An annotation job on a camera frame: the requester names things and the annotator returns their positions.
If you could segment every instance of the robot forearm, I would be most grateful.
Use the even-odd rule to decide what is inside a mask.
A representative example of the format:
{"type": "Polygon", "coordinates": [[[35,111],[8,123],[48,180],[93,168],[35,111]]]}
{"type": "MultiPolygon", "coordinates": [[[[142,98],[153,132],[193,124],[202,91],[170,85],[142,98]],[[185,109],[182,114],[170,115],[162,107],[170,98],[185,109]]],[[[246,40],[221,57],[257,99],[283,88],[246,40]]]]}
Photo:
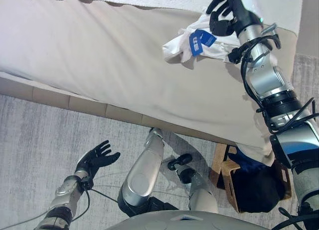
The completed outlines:
{"type": "Polygon", "coordinates": [[[272,134],[270,142],[276,158],[292,169],[299,215],[319,209],[319,128],[297,98],[294,88],[271,62],[272,39],[281,47],[276,25],[262,29],[261,19],[245,9],[241,0],[213,0],[207,9],[210,30],[227,36],[236,32],[241,47],[229,55],[233,63],[241,62],[241,75],[247,94],[258,104],[265,123],[272,134]],[[221,2],[226,1],[217,11],[221,2]],[[233,12],[232,20],[219,20],[219,15],[233,12]]]}
{"type": "Polygon", "coordinates": [[[79,170],[64,180],[63,184],[55,191],[55,198],[51,202],[45,218],[35,230],[48,228],[54,230],[69,229],[76,214],[77,202],[83,193],[80,183],[85,177],[88,177],[88,173],[84,170],[79,170]]]}

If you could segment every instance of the blue label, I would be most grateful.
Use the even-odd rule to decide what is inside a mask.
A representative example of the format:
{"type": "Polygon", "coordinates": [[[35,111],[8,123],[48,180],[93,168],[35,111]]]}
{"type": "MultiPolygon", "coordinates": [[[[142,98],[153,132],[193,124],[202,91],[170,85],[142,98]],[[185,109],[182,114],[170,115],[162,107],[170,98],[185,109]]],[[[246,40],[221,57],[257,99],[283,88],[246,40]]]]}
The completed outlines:
{"type": "Polygon", "coordinates": [[[196,33],[196,31],[189,36],[189,45],[193,56],[197,56],[203,52],[200,42],[200,35],[196,33]]]}
{"type": "Polygon", "coordinates": [[[209,32],[197,29],[189,36],[189,45],[193,56],[197,56],[203,52],[201,44],[210,47],[216,41],[214,37],[209,32]]]}

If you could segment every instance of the robotic arm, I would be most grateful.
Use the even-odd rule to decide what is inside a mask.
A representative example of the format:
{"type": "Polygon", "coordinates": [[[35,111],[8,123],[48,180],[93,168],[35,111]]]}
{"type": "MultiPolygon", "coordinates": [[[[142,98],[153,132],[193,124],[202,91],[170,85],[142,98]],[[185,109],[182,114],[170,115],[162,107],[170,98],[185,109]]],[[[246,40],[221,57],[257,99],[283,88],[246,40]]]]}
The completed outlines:
{"type": "Polygon", "coordinates": [[[45,218],[35,230],[68,230],[76,214],[77,202],[85,191],[93,187],[93,178],[100,167],[113,164],[120,153],[108,155],[111,150],[106,140],[88,151],[77,163],[74,175],[68,176],[63,184],[55,191],[55,198],[51,202],[45,218]]]}
{"type": "MultiPolygon", "coordinates": [[[[318,214],[319,209],[319,128],[314,117],[297,98],[292,84],[280,68],[270,60],[268,40],[281,47],[276,25],[263,29],[261,19],[248,11],[241,0],[213,0],[207,9],[210,30],[218,36],[236,32],[240,48],[229,55],[234,64],[241,61],[241,75],[247,94],[258,104],[267,125],[276,158],[291,168],[299,200],[299,216],[318,214]],[[232,20],[219,20],[220,15],[233,13],[232,20]]],[[[315,224],[304,221],[308,229],[315,224]]]]}
{"type": "MultiPolygon", "coordinates": [[[[281,47],[276,25],[263,28],[261,19],[248,11],[242,0],[213,0],[207,14],[210,14],[210,30],[213,34],[228,36],[236,32],[241,47],[232,50],[228,55],[229,60],[235,64],[241,62],[245,90],[258,104],[257,112],[262,113],[272,134],[270,142],[276,158],[291,168],[293,173],[299,216],[273,229],[279,230],[301,221],[304,221],[308,230],[318,229],[319,128],[314,117],[319,114],[310,114],[306,109],[313,99],[301,105],[291,83],[282,75],[280,68],[271,62],[272,46],[269,40],[273,40],[277,48],[281,47]],[[219,19],[220,15],[227,16],[230,12],[233,13],[232,20],[219,19]]],[[[109,147],[108,141],[105,141],[81,158],[74,175],[67,177],[56,190],[55,199],[36,230],[69,229],[70,223],[76,219],[77,202],[83,192],[88,195],[87,191],[92,188],[98,169],[114,163],[120,156],[119,153],[107,155],[111,152],[109,147]]],[[[190,195],[190,206],[195,206],[194,210],[179,211],[151,197],[162,156],[162,133],[159,129],[152,129],[145,150],[129,172],[118,197],[120,209],[130,217],[135,217],[110,229],[264,229],[219,215],[216,209],[211,209],[214,197],[201,177],[185,166],[187,158],[184,162],[177,159],[171,167],[177,169],[181,182],[192,185],[191,192],[194,194],[190,195]]]]}

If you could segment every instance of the gray carpet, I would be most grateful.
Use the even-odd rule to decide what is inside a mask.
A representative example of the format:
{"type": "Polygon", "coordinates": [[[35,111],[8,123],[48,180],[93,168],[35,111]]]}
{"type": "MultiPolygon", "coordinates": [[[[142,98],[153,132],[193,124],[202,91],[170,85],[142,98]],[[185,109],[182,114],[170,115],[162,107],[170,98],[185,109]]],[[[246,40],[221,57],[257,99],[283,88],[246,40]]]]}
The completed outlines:
{"type": "MultiPolygon", "coordinates": [[[[312,96],[319,99],[318,62],[316,58],[296,55],[293,81],[303,102],[312,96]]],[[[122,155],[116,163],[98,172],[95,189],[116,198],[128,170],[144,149],[148,130],[135,124],[0,96],[0,228],[44,212],[55,189],[73,173],[78,158],[105,139],[122,155]]],[[[166,131],[164,140],[164,162],[188,152],[194,157],[191,165],[208,176],[215,143],[166,131]]],[[[229,205],[223,190],[214,186],[212,190],[221,214],[267,228],[286,219],[277,208],[267,214],[238,214],[229,205]]],[[[72,230],[103,230],[127,218],[112,201],[93,192],[90,195],[90,210],[72,224],[72,230]]],[[[165,163],[154,195],[187,210],[188,193],[165,163]]],[[[77,213],[84,211],[86,205],[83,196],[77,213]]],[[[296,197],[281,201],[279,206],[296,214],[296,197]]],[[[39,221],[11,229],[33,229],[39,221]]]]}

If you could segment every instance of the wire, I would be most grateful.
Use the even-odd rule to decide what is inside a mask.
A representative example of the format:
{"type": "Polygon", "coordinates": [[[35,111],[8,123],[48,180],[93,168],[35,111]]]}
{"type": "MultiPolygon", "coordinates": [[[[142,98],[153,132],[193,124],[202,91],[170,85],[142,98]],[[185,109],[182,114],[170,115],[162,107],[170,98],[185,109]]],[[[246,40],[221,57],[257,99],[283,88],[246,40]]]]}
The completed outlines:
{"type": "MultiPolygon", "coordinates": [[[[288,211],[287,211],[286,209],[282,208],[282,207],[279,207],[278,210],[279,210],[279,212],[280,212],[282,215],[288,217],[289,219],[292,219],[292,218],[296,217],[296,216],[291,216],[290,213],[288,213],[288,211]]],[[[297,223],[293,223],[293,225],[294,225],[298,230],[303,230],[297,223]]]]}
{"type": "Polygon", "coordinates": [[[44,213],[42,213],[42,214],[40,214],[40,215],[38,215],[38,216],[36,216],[36,217],[34,217],[34,218],[31,218],[31,219],[28,219],[28,220],[25,220],[25,221],[22,221],[22,222],[20,222],[20,223],[13,224],[13,225],[10,225],[10,226],[7,226],[7,227],[4,227],[4,228],[2,228],[2,229],[0,229],[0,230],[5,230],[5,229],[11,228],[11,227],[18,226],[18,225],[20,225],[20,224],[27,223],[27,222],[29,222],[29,221],[35,220],[35,219],[37,219],[37,218],[39,218],[39,217],[45,215],[46,213],[47,213],[47,211],[45,211],[44,213]]]}
{"type": "Polygon", "coordinates": [[[263,113],[263,117],[265,119],[265,123],[266,123],[266,126],[268,127],[269,132],[271,134],[280,134],[280,133],[286,131],[288,128],[292,127],[293,125],[302,123],[302,122],[304,122],[304,121],[306,121],[308,119],[312,119],[312,118],[315,119],[316,116],[319,116],[319,113],[315,113],[316,112],[315,100],[314,100],[314,98],[311,98],[309,101],[307,101],[307,103],[303,107],[300,108],[300,110],[293,116],[293,118],[291,118],[284,126],[282,126],[280,128],[277,128],[277,129],[274,129],[274,128],[271,127],[271,125],[269,123],[270,118],[269,118],[267,112],[265,111],[265,109],[263,107],[263,104],[254,95],[253,91],[251,90],[251,88],[248,85],[247,80],[246,80],[246,72],[247,72],[248,63],[249,62],[255,62],[259,58],[258,57],[258,58],[256,58],[256,60],[252,60],[252,58],[250,57],[252,49],[257,44],[262,43],[262,42],[264,42],[267,39],[272,39],[274,41],[274,43],[276,44],[277,48],[281,47],[280,40],[279,40],[277,35],[268,35],[268,36],[264,36],[264,37],[258,38],[257,41],[254,42],[254,44],[252,44],[249,48],[247,48],[247,50],[246,50],[246,52],[245,52],[245,54],[244,54],[244,56],[242,58],[242,64],[241,64],[240,72],[241,72],[241,76],[242,76],[242,79],[243,79],[243,84],[244,84],[245,91],[258,104],[260,109],[258,109],[257,112],[262,112],[263,113]],[[302,114],[302,112],[307,108],[307,106],[310,103],[312,103],[313,114],[309,115],[309,116],[307,116],[305,118],[297,120],[297,118],[302,114]]]}
{"type": "Polygon", "coordinates": [[[86,196],[88,197],[88,207],[86,208],[86,210],[83,213],[81,213],[79,216],[77,216],[75,219],[73,219],[72,222],[74,222],[75,220],[78,220],[80,217],[82,217],[90,208],[90,195],[89,195],[89,192],[88,192],[88,190],[86,189],[86,187],[84,185],[82,187],[83,187],[83,189],[84,189],[84,191],[86,193],[86,196]]]}
{"type": "Polygon", "coordinates": [[[291,224],[295,224],[295,223],[307,221],[307,220],[313,220],[313,219],[317,219],[317,218],[318,218],[318,214],[310,214],[310,215],[302,215],[302,216],[298,216],[298,217],[293,217],[291,219],[288,219],[288,220],[278,224],[277,226],[272,228],[272,230],[280,230],[280,229],[283,229],[291,224]]]}
{"type": "Polygon", "coordinates": [[[115,203],[118,203],[118,201],[116,201],[115,199],[112,199],[111,197],[109,197],[109,196],[107,196],[107,195],[105,195],[105,194],[102,194],[101,192],[99,192],[99,191],[97,191],[97,190],[95,190],[95,189],[91,189],[91,190],[92,190],[93,192],[95,192],[95,193],[98,193],[98,194],[100,194],[100,195],[102,195],[102,196],[104,196],[104,197],[106,197],[106,198],[112,200],[112,201],[115,202],[115,203]]]}

